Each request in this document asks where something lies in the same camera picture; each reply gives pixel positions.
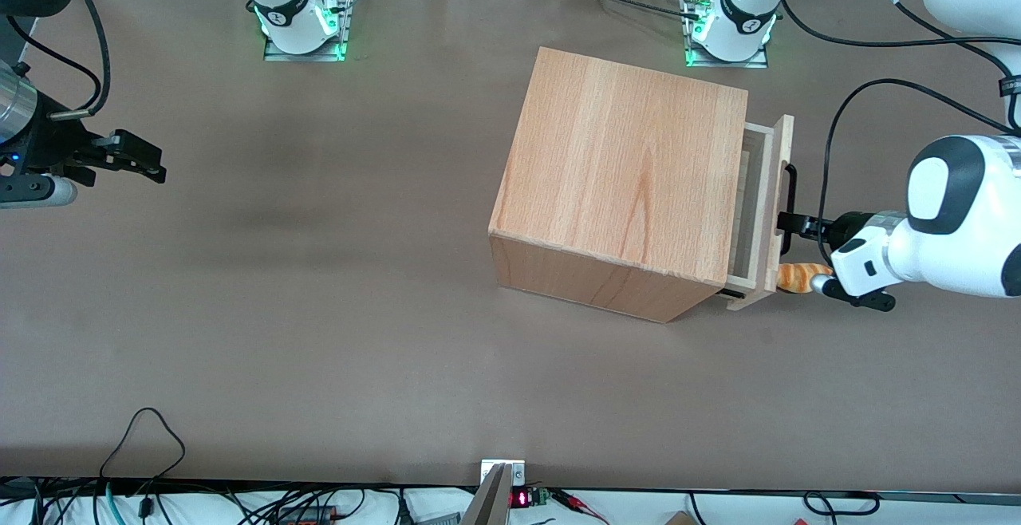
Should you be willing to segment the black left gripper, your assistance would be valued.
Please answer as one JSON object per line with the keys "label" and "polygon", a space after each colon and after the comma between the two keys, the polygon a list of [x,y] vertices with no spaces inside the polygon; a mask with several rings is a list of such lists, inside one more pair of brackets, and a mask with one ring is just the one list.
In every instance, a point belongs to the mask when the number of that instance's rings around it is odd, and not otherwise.
{"label": "black left gripper", "polygon": [[784,237],[797,235],[806,240],[827,240],[829,233],[829,248],[838,250],[853,240],[873,216],[874,212],[847,212],[830,222],[810,214],[778,214],[778,228]]}

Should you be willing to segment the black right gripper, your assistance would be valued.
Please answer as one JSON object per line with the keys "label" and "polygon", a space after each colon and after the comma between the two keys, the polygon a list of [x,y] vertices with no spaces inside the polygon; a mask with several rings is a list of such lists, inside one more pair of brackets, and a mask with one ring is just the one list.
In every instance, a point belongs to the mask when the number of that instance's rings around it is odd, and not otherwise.
{"label": "black right gripper", "polygon": [[156,184],[167,180],[161,166],[163,150],[128,130],[107,136],[89,132],[79,120],[30,122],[13,139],[2,143],[1,164],[11,175],[52,175],[78,184],[96,184],[95,169],[132,172]]}

